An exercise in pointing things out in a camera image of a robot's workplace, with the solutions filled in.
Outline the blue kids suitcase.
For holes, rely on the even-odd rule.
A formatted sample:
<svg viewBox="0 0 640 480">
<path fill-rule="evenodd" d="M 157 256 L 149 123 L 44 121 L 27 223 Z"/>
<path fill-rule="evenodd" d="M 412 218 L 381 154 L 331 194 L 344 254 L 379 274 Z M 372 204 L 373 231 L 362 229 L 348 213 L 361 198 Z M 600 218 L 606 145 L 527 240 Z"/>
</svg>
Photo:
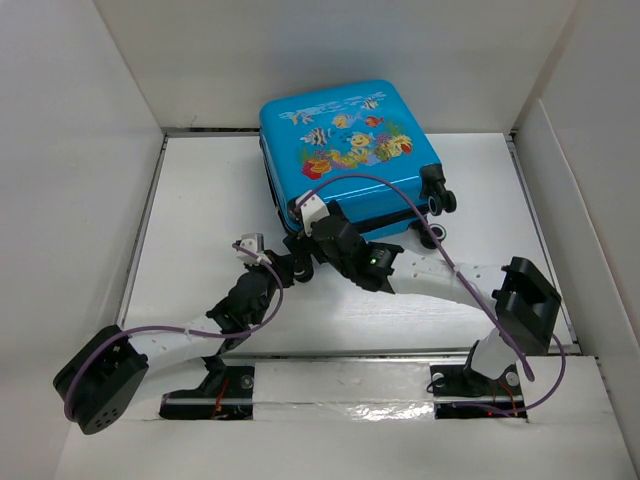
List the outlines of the blue kids suitcase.
<svg viewBox="0 0 640 480">
<path fill-rule="evenodd" d="M 304 237 L 296 200 L 319 197 L 367 240 L 414 230 L 431 249 L 440 225 L 425 229 L 414 214 L 457 208 L 440 158 L 396 88 L 371 80 L 276 99 L 260 110 L 260 147 L 284 244 L 296 276 L 308 281 L 319 252 Z"/>
</svg>

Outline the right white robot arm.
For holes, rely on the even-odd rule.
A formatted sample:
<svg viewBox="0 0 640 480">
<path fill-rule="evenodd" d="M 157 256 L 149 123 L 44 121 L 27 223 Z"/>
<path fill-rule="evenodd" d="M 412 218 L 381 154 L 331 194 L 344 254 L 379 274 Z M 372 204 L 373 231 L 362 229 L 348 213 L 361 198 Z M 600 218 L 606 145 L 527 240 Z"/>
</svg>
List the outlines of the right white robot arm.
<svg viewBox="0 0 640 480">
<path fill-rule="evenodd" d="M 461 371 L 474 393 L 489 390 L 521 357 L 548 353 L 561 296 L 527 258 L 514 256 L 503 266 L 449 265 L 398 245 L 368 242 L 336 215 L 312 222 L 310 238 L 327 263 L 363 290 L 424 295 L 490 313 L 494 328 L 474 343 Z"/>
</svg>

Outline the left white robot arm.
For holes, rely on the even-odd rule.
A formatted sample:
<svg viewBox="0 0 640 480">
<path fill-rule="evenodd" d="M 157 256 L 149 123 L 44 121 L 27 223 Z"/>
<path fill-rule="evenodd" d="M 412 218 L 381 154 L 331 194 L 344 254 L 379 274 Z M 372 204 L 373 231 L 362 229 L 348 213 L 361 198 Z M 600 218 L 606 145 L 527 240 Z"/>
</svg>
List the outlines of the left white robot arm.
<svg viewBox="0 0 640 480">
<path fill-rule="evenodd" d="M 294 284 L 296 260 L 268 250 L 254 261 L 222 300 L 184 325 L 99 330 L 54 377 L 66 419 L 98 433 L 122 416 L 146 376 L 226 353 L 264 328 Z"/>
</svg>

